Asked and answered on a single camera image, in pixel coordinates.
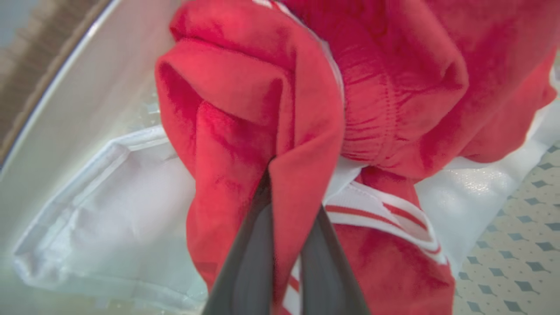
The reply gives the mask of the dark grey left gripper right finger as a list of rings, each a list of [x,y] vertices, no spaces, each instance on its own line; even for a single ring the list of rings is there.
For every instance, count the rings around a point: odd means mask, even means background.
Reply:
[[[301,251],[303,315],[369,315],[370,309],[320,206]]]

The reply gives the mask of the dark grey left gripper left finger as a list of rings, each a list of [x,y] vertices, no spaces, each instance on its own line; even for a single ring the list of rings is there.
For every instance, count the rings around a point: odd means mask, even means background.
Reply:
[[[269,315],[273,268],[272,192],[266,170],[202,314]]]

